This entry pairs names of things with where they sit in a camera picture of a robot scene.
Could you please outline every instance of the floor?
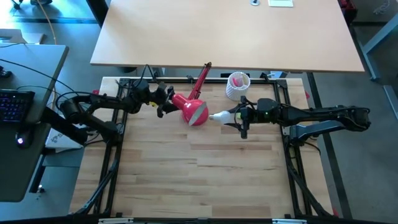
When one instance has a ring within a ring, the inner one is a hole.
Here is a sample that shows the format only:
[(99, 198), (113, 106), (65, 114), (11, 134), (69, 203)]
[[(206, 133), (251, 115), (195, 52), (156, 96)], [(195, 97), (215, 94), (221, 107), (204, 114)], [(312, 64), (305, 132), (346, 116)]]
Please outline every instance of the floor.
[[(397, 3), (391, 1), (391, 8), (384, 14), (375, 16), (372, 11), (382, 1), (355, 0), (359, 9), (357, 21), (386, 22), (397, 11)], [(46, 23), (21, 22), (20, 18), (44, 18), (39, 8), (25, 0), (21, 10), (12, 9), (10, 1), (0, 3), (0, 28), (15, 27), (23, 32), (43, 32), (44, 44), (53, 44), (49, 25)], [(46, 6), (52, 19), (78, 18), (93, 19), (85, 1), (54, 0)], [(58, 44), (70, 48), (67, 60), (60, 74), (60, 80), (72, 88), (92, 91), (100, 87), (101, 78), (109, 76), (134, 76), (137, 73), (123, 73), (114, 67), (90, 65), (90, 58), (100, 33), (97, 24), (53, 24)], [(358, 27), (356, 33), (362, 41), (367, 41), (381, 27)], [(398, 50), (397, 33), (389, 37), (375, 52), (374, 57), (383, 75), (381, 83), (393, 85), (398, 92)], [(212, 70), (211, 77), (217, 77), (226, 70)], [(248, 71), (252, 77), (260, 72)], [(167, 76), (196, 76), (198, 70), (168, 69)], [(398, 168), (396, 167), (398, 121), (390, 108), (382, 86), (369, 81), (369, 74), (315, 73), (323, 106), (357, 105), (371, 109), (372, 125), (363, 133), (339, 131), (331, 137), (343, 177), (351, 212), (355, 219), (398, 223)], [(288, 77), (303, 78), (305, 89), (311, 95), (308, 80), (303, 74), (289, 74)], [(59, 92), (66, 89), (57, 86)], [(313, 106), (312, 98), (308, 103)], [(318, 141), (322, 151), (322, 162), (328, 183), (331, 202), (340, 211), (331, 170), (326, 158), (323, 141)], [(20, 203), (0, 203), (0, 221), (21, 218), (39, 218), (66, 215), (78, 175), (82, 150), (65, 152), (48, 157), (48, 167), (42, 185), (47, 192), (42, 195), (26, 194)]]

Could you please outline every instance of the keyboard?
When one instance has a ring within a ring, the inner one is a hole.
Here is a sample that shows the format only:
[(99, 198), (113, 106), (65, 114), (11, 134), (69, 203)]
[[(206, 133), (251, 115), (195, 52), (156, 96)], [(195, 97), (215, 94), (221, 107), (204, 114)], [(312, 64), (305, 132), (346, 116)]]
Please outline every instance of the keyboard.
[(0, 89), (0, 122), (22, 122), (33, 103), (33, 91)]

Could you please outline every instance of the light wood desk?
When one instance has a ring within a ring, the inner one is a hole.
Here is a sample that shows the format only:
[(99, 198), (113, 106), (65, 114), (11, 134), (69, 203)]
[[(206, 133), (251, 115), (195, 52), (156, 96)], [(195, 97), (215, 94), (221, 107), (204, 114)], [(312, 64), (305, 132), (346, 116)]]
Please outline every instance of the light wood desk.
[[(114, 80), (103, 78), (100, 93), (116, 95)], [(302, 80), (287, 79), (287, 83), (292, 105), (308, 108)], [(189, 84), (175, 84), (174, 88), (185, 94), (192, 89)], [(223, 84), (204, 84), (200, 98), (207, 102), (210, 114), (236, 106), (224, 91)], [(274, 89), (251, 85), (247, 96), (252, 101), (274, 98)], [(100, 109), (95, 116), (109, 121), (112, 112)], [(104, 151), (103, 143), (85, 149), (71, 212), (97, 188)], [(308, 146), (301, 147), (301, 152), (308, 188), (331, 213), (320, 155)], [(106, 197), (104, 194), (102, 208)], [(214, 121), (189, 127), (179, 111), (158, 118), (155, 108), (143, 105), (138, 114), (128, 115), (112, 212), (164, 218), (282, 218), (294, 214), (279, 126), (251, 125), (248, 139), (241, 139), (237, 130)]]
[(363, 72), (336, 0), (113, 0), (93, 65)]

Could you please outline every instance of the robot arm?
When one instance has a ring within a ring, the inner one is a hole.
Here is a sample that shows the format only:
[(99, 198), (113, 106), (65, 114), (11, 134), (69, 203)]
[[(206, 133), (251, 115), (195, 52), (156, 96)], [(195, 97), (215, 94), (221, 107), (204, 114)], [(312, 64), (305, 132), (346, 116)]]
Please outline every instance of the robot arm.
[[(248, 137), (247, 131), (250, 128), (250, 124), (257, 123), (273, 123), (288, 127), (294, 126), (302, 121), (336, 121), (332, 123), (321, 123), (323, 124), (321, 129), (307, 128), (307, 130), (310, 130), (309, 134), (299, 133), (299, 135), (306, 137), (326, 132), (322, 132), (322, 130), (327, 130), (327, 132), (336, 131), (338, 129), (365, 131), (371, 124), (368, 118), (370, 110), (367, 108), (338, 105), (330, 108), (310, 108), (301, 110), (294, 106), (278, 103), (268, 98), (261, 98), (258, 99), (257, 103), (251, 103), (245, 96), (242, 96), (241, 103), (238, 104), (237, 107), (230, 109), (229, 112), (235, 114), (240, 113), (242, 124), (229, 123), (226, 125), (238, 129), (241, 133), (241, 137), (244, 139)], [(329, 129), (329, 124), (333, 126), (334, 129)]]
[[(160, 118), (163, 117), (163, 112), (170, 113), (178, 110), (176, 106), (169, 102), (169, 99), (174, 94), (172, 86), (166, 91), (166, 85), (161, 83), (155, 91), (151, 92), (149, 84), (145, 80), (136, 80), (133, 85), (135, 87), (131, 94), (124, 98), (94, 94), (75, 96), (65, 100), (60, 105), (60, 110), (69, 122), (85, 124), (97, 130), (105, 142), (116, 142), (118, 140), (118, 128), (116, 124), (110, 121), (102, 121), (93, 116), (94, 111), (99, 108), (119, 109), (135, 114), (139, 112), (143, 103), (147, 105), (154, 103), (158, 105), (157, 115)], [(80, 103), (87, 103), (90, 106), (85, 110)]]

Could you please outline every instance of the paper cup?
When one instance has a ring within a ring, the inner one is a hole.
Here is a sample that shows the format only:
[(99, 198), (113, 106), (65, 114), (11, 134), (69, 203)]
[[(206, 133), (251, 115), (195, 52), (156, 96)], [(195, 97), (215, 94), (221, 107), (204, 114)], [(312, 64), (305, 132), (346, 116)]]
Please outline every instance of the paper cup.
[[(244, 85), (242, 87), (237, 87), (234, 85), (232, 78), (243, 78)], [(228, 82), (226, 84), (226, 96), (233, 101), (240, 101), (241, 96), (245, 96), (248, 92), (250, 86), (250, 78), (243, 72), (234, 72), (228, 77)]]

